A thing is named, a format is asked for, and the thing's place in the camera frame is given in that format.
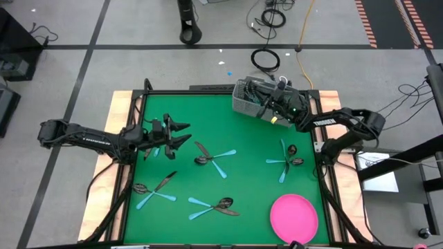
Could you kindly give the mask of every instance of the black equipment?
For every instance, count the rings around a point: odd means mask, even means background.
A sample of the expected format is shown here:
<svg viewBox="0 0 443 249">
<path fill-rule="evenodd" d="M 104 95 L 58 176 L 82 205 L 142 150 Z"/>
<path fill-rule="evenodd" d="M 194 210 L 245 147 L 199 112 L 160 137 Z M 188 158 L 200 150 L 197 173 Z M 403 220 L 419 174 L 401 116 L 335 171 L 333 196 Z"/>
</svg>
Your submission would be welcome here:
<svg viewBox="0 0 443 249">
<path fill-rule="evenodd" d="M 378 139 L 385 124 L 385 118 L 376 112 L 366 109 L 353 110 L 344 107 L 321 114 L 309 112 L 309 100 L 299 91 L 293 89 L 283 81 L 276 85 L 264 80 L 250 80 L 246 83 L 245 100 L 256 97 L 261 104 L 257 117 L 261 118 L 266 109 L 274 113 L 272 123 L 277 116 L 294 123 L 299 132 L 310 132 L 316 127 L 327 125 L 345 125 L 349 131 L 337 139 L 327 139 L 321 148 L 320 157 L 326 165 L 333 165 L 342 149 L 348 148 L 362 140 Z"/>
<path fill-rule="evenodd" d="M 14 17 L 0 8 L 0 76 L 7 81 L 32 80 L 43 47 Z"/>
<path fill-rule="evenodd" d="M 177 0 L 179 5 L 181 32 L 180 41 L 184 44 L 196 44 L 201 39 L 201 30 L 195 21 L 192 0 Z"/>
<path fill-rule="evenodd" d="M 143 151 L 161 145 L 165 145 L 166 156 L 175 159 L 173 151 L 179 149 L 191 135 L 173 138 L 172 132 L 186 129 L 190 124 L 174 122 L 169 114 L 163 115 L 164 127 L 161 121 L 150 122 L 151 131 L 147 131 L 139 124 L 132 124 L 123 128 L 119 134 L 112 134 L 78 124 L 69 124 L 64 120 L 48 120 L 40 124 L 42 128 L 37 139 L 41 146 L 48 149 L 60 145 L 84 147 L 99 154 L 108 154 L 120 164 L 133 163 L 136 160 L 137 150 Z"/>
<path fill-rule="evenodd" d="M 4 138 L 9 121 L 20 101 L 20 95 L 0 84 L 0 138 Z"/>
</svg>

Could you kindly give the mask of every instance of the metal frame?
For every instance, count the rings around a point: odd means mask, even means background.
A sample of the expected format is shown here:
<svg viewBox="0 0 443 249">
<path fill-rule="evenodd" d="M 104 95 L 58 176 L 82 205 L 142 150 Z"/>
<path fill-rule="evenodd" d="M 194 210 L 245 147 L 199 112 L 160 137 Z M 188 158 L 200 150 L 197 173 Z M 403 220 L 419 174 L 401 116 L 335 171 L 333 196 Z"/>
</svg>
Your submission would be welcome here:
<svg viewBox="0 0 443 249">
<path fill-rule="evenodd" d="M 129 125 L 132 120 L 134 119 L 134 112 L 136 110 L 136 101 L 137 99 L 141 98 L 142 104 L 140 107 L 140 115 L 138 117 L 138 123 L 141 123 L 143 120 L 144 113 L 146 111 L 146 102 L 149 97 L 149 95 L 231 95 L 232 91 L 230 90 L 184 90 L 184 91 L 164 91 L 164 90 L 158 90 L 153 91 L 151 85 L 149 82 L 145 81 L 145 90 L 134 90 L 132 92 L 132 98 L 131 98 L 131 105 L 129 108 L 129 115 L 127 118 L 127 125 Z M 317 112 L 321 112 L 321 103 L 320 103 L 320 97 L 318 91 L 301 91 L 302 94 L 305 94 L 306 96 L 311 96 L 315 100 Z M 326 136 L 326 130 L 324 127 L 320 128 L 321 130 L 321 136 L 324 139 L 327 138 Z M 317 142 L 316 140 L 316 133 L 315 130 L 311 132 L 311 139 L 313 141 L 313 149 L 314 149 L 314 142 Z M 319 164 L 319 158 L 318 155 L 315 154 L 316 159 L 316 172 L 318 176 L 321 176 L 323 174 L 322 165 Z M 121 183 L 123 179 L 123 174 L 125 173 L 125 167 L 128 167 L 126 165 L 119 165 L 117 179 L 115 183 L 113 198 L 112 198 L 112 205 L 116 202 L 117 198 L 120 196 L 121 191 Z M 134 180 L 134 173 L 136 170 L 136 163 L 129 165 L 129 173 L 127 177 L 127 181 L 129 181 L 131 184 Z M 336 176 L 334 172 L 334 168 L 331 167 L 328 169 L 328 177 L 330 179 L 330 188 L 333 192 L 333 196 L 335 201 L 338 203 L 338 206 L 341 207 L 341 202 L 339 198 L 338 193 L 338 187 L 336 182 Z M 342 247 L 342 248 L 362 248 L 362 249 L 404 249 L 400 247 L 385 247 L 385 246 L 377 246 L 369 243 L 349 243 L 347 240 L 347 230 L 345 229 L 345 226 L 343 225 L 343 222 L 338 219 L 338 225 L 341 233 L 341 240 L 342 242 L 337 242 L 334 238 L 334 231 L 332 228 L 332 220 L 330 216 L 330 210 L 329 210 L 329 202 L 327 201 L 325 197 L 325 193 L 321 191 L 321 184 L 324 184 L 324 180 L 318 177 L 318 183 L 320 186 L 320 195 L 322 198 L 323 208 L 325 211 L 325 220 L 327 224 L 327 233 L 328 233 L 328 239 L 329 239 L 329 245 L 325 246 L 325 248 L 329 246 L 335 246 L 335 247 Z M 126 229 L 126 222 L 127 222 L 127 215 L 129 212 L 129 202 L 131 201 L 131 194 L 128 194 L 126 197 L 126 200 L 123 203 L 123 213 L 121 217 L 120 222 L 120 230 L 118 233 L 118 239 L 115 241 L 110 241 L 111 234 L 114 226 L 114 222 L 109 223 L 107 226 L 107 230 L 105 232 L 105 241 L 103 242 L 84 242 L 84 243 L 77 243 L 77 244 L 71 244 L 71 245 L 61 245 L 61 246 L 46 246 L 41 247 L 39 249 L 61 249 L 61 248 L 70 248 L 70 249 L 77 249 L 77 248 L 94 248 L 94 249 L 110 249 L 116 246 L 123 246 L 124 245 L 124 237 L 125 237 L 125 229 Z M 149 245 L 150 249 L 153 248 L 201 248 L 201 249 L 210 249 L 210 248 L 289 248 L 289 246 L 284 245 L 250 245 L 250 246 L 221 246 L 221 245 Z"/>
</svg>

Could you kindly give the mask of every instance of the green mat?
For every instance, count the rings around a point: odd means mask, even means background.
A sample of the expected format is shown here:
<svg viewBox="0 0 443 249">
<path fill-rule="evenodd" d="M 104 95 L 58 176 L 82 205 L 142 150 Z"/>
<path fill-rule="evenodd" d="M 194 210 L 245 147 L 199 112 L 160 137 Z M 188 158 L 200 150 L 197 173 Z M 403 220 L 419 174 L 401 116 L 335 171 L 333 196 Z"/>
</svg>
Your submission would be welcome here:
<svg viewBox="0 0 443 249">
<path fill-rule="evenodd" d="M 292 127 L 269 122 L 232 110 L 230 95 L 150 95 L 145 118 L 162 119 L 169 113 L 176 122 L 187 122 L 190 128 L 174 136 L 192 134 L 169 160 L 164 148 L 158 157 L 144 161 L 139 153 L 134 183 L 143 183 L 153 190 L 169 173 L 177 174 L 159 193 L 173 195 L 172 202 L 153 196 L 141 210 L 136 205 L 147 194 L 132 192 L 127 217 L 125 243 L 189 243 L 189 244 L 280 244 L 269 221 L 273 202 L 283 194 L 299 194 L 316 208 L 318 231 L 310 243 L 329 243 L 318 180 L 312 172 L 314 151 L 309 133 L 298 133 Z M 147 122 L 143 124 L 151 129 Z M 266 164 L 266 159 L 281 160 L 280 139 L 295 144 L 297 157 L 305 163 L 291 167 L 284 183 L 278 179 L 283 163 Z M 203 144 L 213 156 L 236 149 L 237 154 L 215 159 L 228 177 L 223 179 L 208 163 L 198 166 L 196 156 L 202 155 L 194 141 Z M 206 207 L 188 202 L 189 197 L 216 205 L 219 199 L 234 199 L 231 210 L 240 216 L 210 211 L 190 221 L 188 216 Z"/>
</svg>

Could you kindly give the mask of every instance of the wooden table frame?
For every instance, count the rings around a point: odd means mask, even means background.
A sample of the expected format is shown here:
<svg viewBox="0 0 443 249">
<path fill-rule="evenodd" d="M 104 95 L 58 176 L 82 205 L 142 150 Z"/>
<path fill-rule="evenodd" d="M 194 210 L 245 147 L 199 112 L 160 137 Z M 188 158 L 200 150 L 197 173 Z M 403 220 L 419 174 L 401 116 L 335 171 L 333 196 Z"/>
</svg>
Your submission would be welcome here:
<svg viewBox="0 0 443 249">
<path fill-rule="evenodd" d="M 310 91 L 309 93 L 314 96 L 314 98 L 311 99 L 311 110 L 313 113 L 326 112 L 341 108 L 338 93 L 336 91 Z M 141 121 L 141 117 L 138 116 L 136 111 L 130 113 L 129 110 L 135 105 L 138 106 L 143 113 L 145 98 L 139 98 L 142 94 L 143 91 L 114 92 L 105 126 L 106 132 L 119 133 L 120 130 L 123 127 L 126 127 L 129 122 L 132 122 L 132 120 L 138 120 L 138 122 Z M 315 136 L 317 141 L 322 141 L 325 134 L 328 138 L 338 138 L 345 132 L 347 132 L 346 128 L 343 125 L 337 124 L 326 127 L 323 129 L 323 132 L 319 128 L 316 128 Z M 341 154 L 338 160 L 355 167 L 354 157 L 351 154 Z M 98 174 L 98 172 L 108 166 L 110 162 L 111 159 L 108 156 L 99 156 L 94 175 Z M 97 226 L 100 225 L 100 222 L 108 213 L 111 204 L 114 203 L 118 197 L 117 192 L 114 190 L 119 187 L 118 189 L 121 191 L 125 186 L 129 168 L 129 165 L 114 166 L 96 180 L 89 194 L 89 200 L 84 212 L 84 218 L 78 237 L 79 240 L 86 239 L 93 233 Z M 328 171 L 325 180 L 330 190 L 338 190 L 333 191 L 333 195 L 339 200 L 343 211 L 350 218 L 350 221 L 365 238 L 372 240 L 371 234 L 365 226 L 361 189 L 356 172 L 336 164 L 335 167 Z M 338 220 L 337 215 L 330 204 L 326 203 L 325 205 L 329 206 L 329 208 L 325 209 L 325 215 L 329 216 L 331 221 L 330 225 L 332 227 L 329 231 L 329 239 L 333 238 L 333 241 L 354 242 L 352 237 L 347 236 L 345 228 Z M 110 224 L 107 233 L 102 236 L 102 241 L 117 240 L 121 237 L 121 224 L 122 222 L 123 224 L 125 223 L 125 221 L 122 221 L 122 213 L 125 206 L 126 205 L 122 205 L 122 207 L 120 207 L 118 213 L 115 215 L 114 221 Z"/>
</svg>

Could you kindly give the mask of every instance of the pink disc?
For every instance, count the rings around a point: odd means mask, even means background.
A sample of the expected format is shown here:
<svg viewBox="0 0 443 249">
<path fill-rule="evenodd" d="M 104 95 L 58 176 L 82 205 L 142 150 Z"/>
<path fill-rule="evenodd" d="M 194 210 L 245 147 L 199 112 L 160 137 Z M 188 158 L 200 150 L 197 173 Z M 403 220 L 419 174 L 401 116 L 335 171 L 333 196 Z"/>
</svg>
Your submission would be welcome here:
<svg viewBox="0 0 443 249">
<path fill-rule="evenodd" d="M 284 242 L 310 242 L 317 233 L 318 217 L 312 204 L 297 194 L 285 194 L 271 208 L 271 225 Z"/>
</svg>

